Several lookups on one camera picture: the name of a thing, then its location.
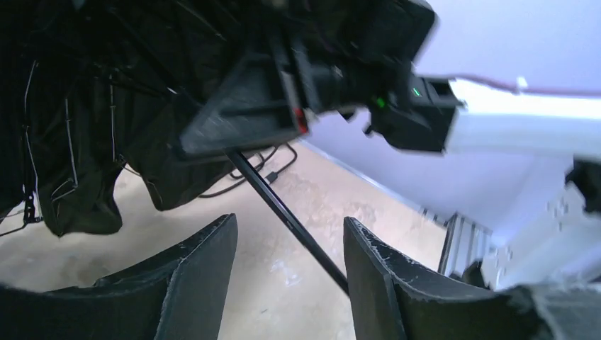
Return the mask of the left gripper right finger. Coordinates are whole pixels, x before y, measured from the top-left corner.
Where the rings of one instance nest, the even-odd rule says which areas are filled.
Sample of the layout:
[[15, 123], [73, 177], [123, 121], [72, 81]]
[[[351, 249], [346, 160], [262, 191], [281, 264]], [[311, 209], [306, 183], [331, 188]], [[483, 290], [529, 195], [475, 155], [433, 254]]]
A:
[[598, 284], [494, 291], [439, 274], [344, 219], [344, 262], [358, 339], [599, 339]]

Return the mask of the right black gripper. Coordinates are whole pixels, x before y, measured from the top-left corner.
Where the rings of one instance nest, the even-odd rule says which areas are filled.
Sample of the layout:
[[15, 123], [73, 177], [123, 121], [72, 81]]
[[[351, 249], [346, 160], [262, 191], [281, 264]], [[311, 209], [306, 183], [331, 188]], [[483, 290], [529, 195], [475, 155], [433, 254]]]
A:
[[294, 67], [248, 54], [179, 136], [183, 157], [213, 157], [293, 140], [314, 113], [404, 101], [412, 62], [436, 23], [426, 1], [285, 1]]

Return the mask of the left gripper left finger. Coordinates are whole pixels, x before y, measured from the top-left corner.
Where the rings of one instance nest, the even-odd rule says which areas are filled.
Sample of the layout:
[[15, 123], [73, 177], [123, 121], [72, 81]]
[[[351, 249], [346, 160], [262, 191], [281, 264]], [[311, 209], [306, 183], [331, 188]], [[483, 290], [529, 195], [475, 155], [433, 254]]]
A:
[[237, 248], [223, 215], [89, 288], [1, 287], [2, 339], [217, 339]]

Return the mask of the beige umbrella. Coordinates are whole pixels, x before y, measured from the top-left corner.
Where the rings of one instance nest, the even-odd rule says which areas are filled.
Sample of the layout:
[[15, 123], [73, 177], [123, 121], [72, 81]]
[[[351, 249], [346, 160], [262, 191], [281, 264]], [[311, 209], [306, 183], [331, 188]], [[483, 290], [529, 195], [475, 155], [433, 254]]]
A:
[[129, 169], [156, 209], [237, 169], [344, 291], [348, 280], [249, 163], [266, 148], [185, 160], [174, 143], [244, 48], [266, 1], [2, 1], [1, 218], [57, 236], [112, 234]]

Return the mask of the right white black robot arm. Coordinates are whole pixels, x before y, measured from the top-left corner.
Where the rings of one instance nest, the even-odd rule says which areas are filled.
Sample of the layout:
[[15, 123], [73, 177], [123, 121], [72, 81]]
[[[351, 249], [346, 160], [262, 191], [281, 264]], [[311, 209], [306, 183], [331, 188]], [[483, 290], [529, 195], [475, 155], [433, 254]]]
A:
[[436, 24], [426, 1], [294, 1], [260, 4], [243, 52], [174, 146], [185, 160], [240, 154], [272, 131], [259, 125], [276, 111], [298, 119], [369, 112], [367, 136], [390, 156], [374, 161], [402, 182], [417, 177], [429, 193], [442, 187], [410, 171], [402, 153], [441, 157], [506, 150], [572, 160], [558, 193], [539, 216], [481, 262], [487, 288], [546, 281], [586, 244], [600, 240], [600, 96], [507, 87], [473, 76], [422, 76], [413, 61]]

